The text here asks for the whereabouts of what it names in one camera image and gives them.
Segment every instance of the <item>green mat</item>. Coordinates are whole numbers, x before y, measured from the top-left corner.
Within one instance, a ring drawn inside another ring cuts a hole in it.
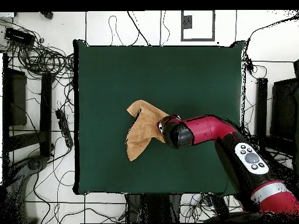
[[[234,194],[213,142],[176,150],[152,139],[130,162],[125,140],[134,119],[126,109],[141,99],[182,119],[215,114],[239,123],[244,45],[88,47],[74,41],[79,87],[74,191]]]

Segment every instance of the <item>cable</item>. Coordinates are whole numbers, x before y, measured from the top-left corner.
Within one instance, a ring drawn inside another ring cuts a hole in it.
[[[164,24],[165,15],[166,15],[166,11],[164,12],[163,25],[164,25],[164,27],[165,27],[165,28],[167,29],[167,31],[168,31],[168,37],[167,37],[167,40],[163,42],[162,46],[164,45],[165,42],[168,41],[168,39],[169,39],[169,37],[170,37],[170,35],[171,35],[169,29],[168,29],[168,28],[165,26],[165,24]]]
[[[160,39],[159,39],[159,46],[161,46],[161,36],[162,36],[162,11],[160,11]]]
[[[116,19],[116,22],[115,22],[115,32],[116,32],[116,34],[117,34],[117,36],[118,36],[118,38],[119,38],[121,44],[124,46],[124,44],[123,44],[123,42],[121,41],[121,39],[120,39],[120,37],[119,37],[119,34],[118,34],[118,32],[117,32],[117,17],[116,17],[115,15],[110,16],[109,19],[108,19],[108,24],[109,24],[110,31],[111,31],[111,35],[112,35],[112,40],[111,40],[111,44],[110,44],[110,46],[112,46],[112,43],[113,43],[113,32],[112,32],[112,28],[111,28],[111,25],[110,25],[110,18],[111,18],[111,17],[115,17],[115,19]],[[137,42],[138,38],[139,38],[139,32],[138,32],[138,34],[137,34],[137,38],[135,39],[135,41],[134,41],[132,44],[130,44],[129,46],[133,46],[133,45]]]
[[[255,76],[252,75],[252,73],[254,73],[254,74],[257,73],[257,71],[258,71],[258,67],[262,67],[262,68],[264,68],[264,69],[266,70],[265,75],[264,75],[263,77],[261,77],[261,78],[265,78],[265,77],[266,77],[266,75],[267,75],[267,68],[266,68],[265,66],[263,66],[263,65],[253,65],[253,66],[256,67],[256,72],[249,70],[249,73],[250,73],[250,75],[251,75],[253,78],[255,78],[255,79],[259,79],[259,78],[256,78]]]
[[[145,39],[145,37],[143,36],[143,34],[140,32],[139,28],[136,26],[135,21],[133,20],[133,18],[131,17],[130,13],[127,11],[128,16],[130,17],[130,19],[132,20],[134,26],[136,27],[136,29],[138,30],[138,32],[140,33],[140,35],[143,37],[143,39],[145,40],[145,42],[147,43],[147,46],[150,46],[150,44],[148,44],[148,41]]]

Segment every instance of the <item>floor tile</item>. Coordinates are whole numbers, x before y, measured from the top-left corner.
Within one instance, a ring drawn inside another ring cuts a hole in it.
[[[126,203],[124,194],[91,192],[86,195],[86,202],[121,202]]]
[[[160,11],[129,11],[129,13],[148,42],[152,46],[158,46]],[[112,33],[113,46],[128,46],[138,37],[138,31],[126,11],[89,11],[87,22],[87,42],[90,46],[111,45]],[[142,36],[139,36],[135,46],[146,45]]]
[[[53,12],[52,20],[41,13],[19,12],[14,23],[35,31],[46,47],[56,47],[72,54],[74,39],[85,39],[85,12]]]
[[[43,202],[27,202],[26,209],[28,217],[38,217],[39,223],[43,224],[80,224],[84,223],[84,205],[83,204],[53,204],[49,206]]]
[[[123,214],[126,209],[125,205],[102,205],[102,204],[86,204],[86,223],[112,223],[117,222],[118,218]]]
[[[247,40],[255,30],[294,15],[291,10],[238,10],[237,40]],[[299,58],[298,32],[296,20],[258,30],[251,37],[248,55],[258,61],[296,61]]]

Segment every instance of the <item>black object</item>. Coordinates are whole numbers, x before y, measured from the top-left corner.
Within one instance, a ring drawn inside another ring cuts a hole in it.
[[[256,87],[255,135],[258,139],[266,137],[267,127],[267,78],[258,78]]]
[[[53,18],[52,12],[40,12],[45,18],[51,20]]]
[[[35,41],[34,35],[13,29],[11,27],[6,28],[4,38],[31,47],[34,45]]]
[[[41,76],[40,98],[40,131],[46,132],[46,141],[40,144],[40,154],[50,157],[52,137],[52,83],[55,76],[52,73],[44,73]]]
[[[181,194],[127,194],[126,223],[178,223]]]
[[[299,79],[282,80],[273,86],[272,119],[270,134],[294,140],[297,128],[297,103],[294,94]]]
[[[299,59],[294,63],[296,78],[299,78]]]
[[[230,217],[230,211],[228,210],[228,207],[224,201],[223,197],[217,197],[215,195],[211,196],[212,202],[215,207],[215,211],[217,215],[222,219],[227,219]]]
[[[26,84],[27,77],[24,72],[16,71],[7,68],[7,99],[10,102],[10,113],[7,116],[9,126],[13,125],[26,125],[27,116],[22,109],[26,109]]]
[[[26,187],[29,178],[47,166],[47,159],[44,156],[32,156],[9,167],[4,183],[0,186],[1,224],[32,223],[25,210]]]
[[[8,55],[3,55],[3,115],[8,116],[11,104],[12,70],[8,68]],[[9,136],[9,121],[3,118],[3,182],[0,185],[0,222],[1,223],[33,223],[28,222],[25,211],[26,185],[31,175],[42,171],[54,145],[51,143],[51,75],[42,76],[41,103],[40,103],[40,129],[30,134]],[[40,144],[40,155],[32,156],[15,164],[9,162],[9,151]]]
[[[59,129],[61,130],[61,132],[64,136],[66,146],[68,148],[73,147],[74,142],[72,140],[72,136],[71,136],[71,133],[68,128],[68,121],[67,121],[67,118],[65,117],[64,112],[61,109],[59,109],[59,110],[55,111],[55,114],[56,114],[57,119],[59,120],[59,122],[58,122]]]

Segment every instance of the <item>towel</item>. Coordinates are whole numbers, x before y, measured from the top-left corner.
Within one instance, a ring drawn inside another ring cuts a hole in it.
[[[128,158],[133,161],[144,151],[152,138],[164,142],[158,129],[158,121],[168,114],[144,100],[135,101],[127,111],[135,117],[126,139]]]

